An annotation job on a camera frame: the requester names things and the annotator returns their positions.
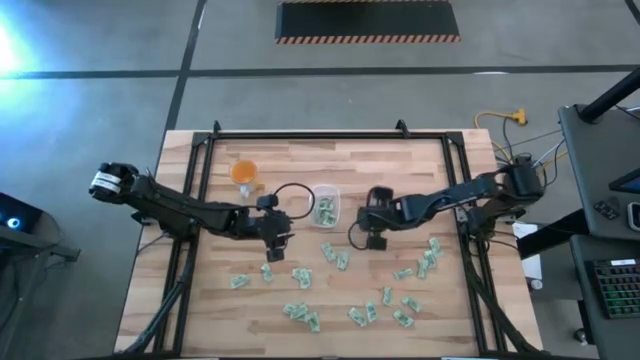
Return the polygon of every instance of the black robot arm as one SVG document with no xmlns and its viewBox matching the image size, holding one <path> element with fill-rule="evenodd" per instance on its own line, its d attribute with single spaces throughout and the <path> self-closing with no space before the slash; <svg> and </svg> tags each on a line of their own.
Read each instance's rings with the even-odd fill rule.
<svg viewBox="0 0 640 360">
<path fill-rule="evenodd" d="M 234 240 L 263 240 L 267 260 L 284 259 L 284 247 L 293 234 L 291 219 L 280 210 L 275 194 L 262 196 L 255 206 L 223 202 L 205 203 L 158 184 L 149 175 L 141 175 L 129 164 L 103 163 L 91 183 L 93 198 L 112 204 L 127 204 L 137 210 L 137 221 L 156 219 L 160 228 L 174 237 L 191 240 L 197 226 L 210 233 Z M 251 208 L 264 211 L 249 216 Z"/>
<path fill-rule="evenodd" d="M 503 175 L 502 182 L 498 180 L 500 175 Z M 543 193 L 531 161 L 518 158 L 513 165 L 429 195 L 393 199 L 392 189 L 374 187 L 369 191 L 366 206 L 358 209 L 356 222 L 361 230 L 369 233 L 367 249 L 385 250 L 387 241 L 380 236 L 385 230 L 413 229 L 433 219 L 438 212 L 488 199 L 482 207 L 464 210 L 468 232 L 486 233 L 493 229 L 497 218 L 522 215 L 524 206 L 536 202 Z"/>
</svg>

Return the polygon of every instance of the wooden table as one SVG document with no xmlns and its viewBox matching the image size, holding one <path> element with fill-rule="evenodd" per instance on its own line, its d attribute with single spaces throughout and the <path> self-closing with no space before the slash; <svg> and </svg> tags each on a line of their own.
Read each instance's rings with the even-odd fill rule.
<svg viewBox="0 0 640 360">
<path fill-rule="evenodd" d="M 496 163 L 486 130 L 463 130 L 472 176 L 492 171 Z M 157 171 L 157 180 L 182 190 L 192 131 L 167 133 Z M 309 186 L 333 184 L 341 192 L 338 226 L 332 230 L 313 227 L 309 218 L 293 225 L 285 261 L 271 264 L 275 280 L 262 280 L 265 263 L 262 241 L 232 241 L 203 233 L 193 278 L 184 337 L 183 356 L 235 357 L 408 357 L 476 355 L 467 288 L 460 248 L 451 212 L 438 214 L 416 230 L 386 232 L 386 252 L 356 251 L 347 242 L 346 231 L 355 220 L 356 209 L 375 185 L 395 189 L 395 196 L 431 193 L 447 186 L 442 148 L 433 140 L 231 140 L 216 141 L 207 194 L 208 201 L 242 203 L 237 187 L 229 179 L 229 166 L 250 159 L 259 168 L 264 191 L 274 191 L 287 182 Z M 461 179 L 457 166 L 457 178 Z M 196 173 L 192 196 L 200 174 Z M 247 202 L 251 204 L 255 195 Z M 282 191 L 280 208 L 290 215 L 308 209 L 308 194 L 288 188 Z M 141 245 L 159 234 L 144 230 Z M 416 268 L 426 240 L 438 237 L 444 256 L 426 280 L 411 277 L 395 281 L 393 272 Z M 496 237 L 514 243 L 508 236 Z M 336 251 L 349 250 L 346 272 L 325 260 L 320 244 L 328 241 Z M 127 302 L 116 341 L 116 350 L 133 342 L 148 324 L 161 300 L 170 240 L 145 249 L 135 262 Z M 515 326 L 534 346 L 541 348 L 538 327 L 524 280 L 520 258 L 509 247 L 494 244 L 489 252 L 499 302 Z M 291 278 L 295 267 L 313 270 L 312 287 L 299 289 Z M 237 290 L 229 280 L 246 273 L 251 282 Z M 393 306 L 382 305 L 382 288 L 394 289 Z M 411 295 L 423 310 L 412 314 L 415 326 L 401 327 L 392 317 L 402 308 L 400 299 Z M 380 319 L 360 328 L 347 311 L 376 303 Z M 321 333 L 311 334 L 306 324 L 291 321 L 282 313 L 286 303 L 305 302 L 320 316 Z M 487 311 L 483 311 L 487 337 L 493 342 Z M 173 339 L 170 321 L 167 343 Z"/>
</svg>

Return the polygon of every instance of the blue light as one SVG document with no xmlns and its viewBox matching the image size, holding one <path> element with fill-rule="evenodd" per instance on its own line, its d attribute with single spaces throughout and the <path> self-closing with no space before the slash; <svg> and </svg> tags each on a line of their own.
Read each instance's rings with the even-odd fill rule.
<svg viewBox="0 0 640 360">
<path fill-rule="evenodd" d="M 7 226 L 10 229 L 17 229 L 20 227 L 20 219 L 18 218 L 11 218 L 9 220 L 7 220 Z"/>
</svg>

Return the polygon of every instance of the black floor mat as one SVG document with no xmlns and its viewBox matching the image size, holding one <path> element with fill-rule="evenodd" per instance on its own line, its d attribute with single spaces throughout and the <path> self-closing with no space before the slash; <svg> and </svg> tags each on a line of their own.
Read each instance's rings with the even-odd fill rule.
<svg viewBox="0 0 640 360">
<path fill-rule="evenodd" d="M 293 0 L 278 5 L 278 44 L 459 41 L 453 8 L 443 0 Z"/>
</svg>

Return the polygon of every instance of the keyboard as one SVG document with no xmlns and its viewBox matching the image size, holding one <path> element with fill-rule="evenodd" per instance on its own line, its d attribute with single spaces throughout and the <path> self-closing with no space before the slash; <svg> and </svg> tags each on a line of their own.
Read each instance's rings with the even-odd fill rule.
<svg viewBox="0 0 640 360">
<path fill-rule="evenodd" d="M 640 259 L 585 262 L 605 317 L 640 317 Z"/>
</svg>

